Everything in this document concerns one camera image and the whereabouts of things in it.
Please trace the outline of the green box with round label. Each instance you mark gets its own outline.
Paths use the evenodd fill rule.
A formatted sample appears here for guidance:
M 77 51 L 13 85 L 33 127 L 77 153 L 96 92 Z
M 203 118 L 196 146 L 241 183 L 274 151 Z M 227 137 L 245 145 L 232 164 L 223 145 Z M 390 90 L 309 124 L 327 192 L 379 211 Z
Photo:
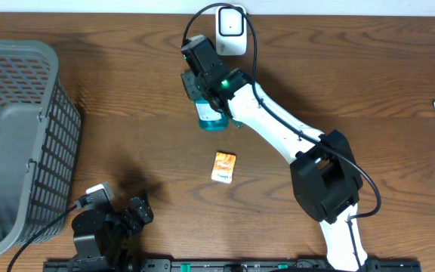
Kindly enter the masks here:
M 244 124 L 242 122 L 236 121 L 235 119 L 233 119 L 233 124 L 237 127 L 237 128 L 241 128 Z

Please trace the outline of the small orange white box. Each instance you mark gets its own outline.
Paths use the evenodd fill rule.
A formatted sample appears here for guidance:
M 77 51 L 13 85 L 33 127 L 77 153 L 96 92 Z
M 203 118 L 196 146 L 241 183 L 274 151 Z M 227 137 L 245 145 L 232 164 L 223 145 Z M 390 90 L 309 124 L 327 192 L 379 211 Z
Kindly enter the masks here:
M 223 184 L 231 184 L 233 171 L 236 165 L 236 155 L 216 152 L 214 165 L 211 171 L 211 180 Z

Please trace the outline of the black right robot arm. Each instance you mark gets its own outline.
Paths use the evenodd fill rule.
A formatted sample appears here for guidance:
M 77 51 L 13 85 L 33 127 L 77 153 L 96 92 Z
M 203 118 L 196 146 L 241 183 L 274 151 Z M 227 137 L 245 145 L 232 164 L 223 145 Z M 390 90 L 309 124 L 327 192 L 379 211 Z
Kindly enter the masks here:
M 368 255 L 354 217 L 363 181 L 345 136 L 324 134 L 296 119 L 250 75 L 230 70 L 205 36 L 186 39 L 181 52 L 190 67 L 181 76 L 188 97 L 204 98 L 213 110 L 248 126 L 282 155 L 295 199 L 320 224 L 328 263 L 335 270 L 360 270 Z

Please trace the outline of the teal bottle with clear cap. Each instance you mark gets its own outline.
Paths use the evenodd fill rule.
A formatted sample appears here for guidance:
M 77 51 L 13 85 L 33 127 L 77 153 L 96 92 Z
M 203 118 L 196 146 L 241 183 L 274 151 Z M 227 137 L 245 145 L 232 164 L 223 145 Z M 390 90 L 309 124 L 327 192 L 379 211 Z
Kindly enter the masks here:
M 204 131 L 223 131 L 227 128 L 227 117 L 223 113 L 213 110 L 210 103 L 204 98 L 196 99 L 194 104 L 201 129 Z

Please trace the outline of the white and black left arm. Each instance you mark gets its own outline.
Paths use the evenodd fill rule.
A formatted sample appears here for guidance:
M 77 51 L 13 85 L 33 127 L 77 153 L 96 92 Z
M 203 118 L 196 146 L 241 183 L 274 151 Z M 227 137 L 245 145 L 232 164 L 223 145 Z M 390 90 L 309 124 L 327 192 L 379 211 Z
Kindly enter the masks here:
M 68 271 L 140 271 L 129 242 L 153 221 L 146 193 L 130 199 L 130 206 L 116 211 L 104 189 L 76 200 L 84 211 L 72 221 L 74 256 Z

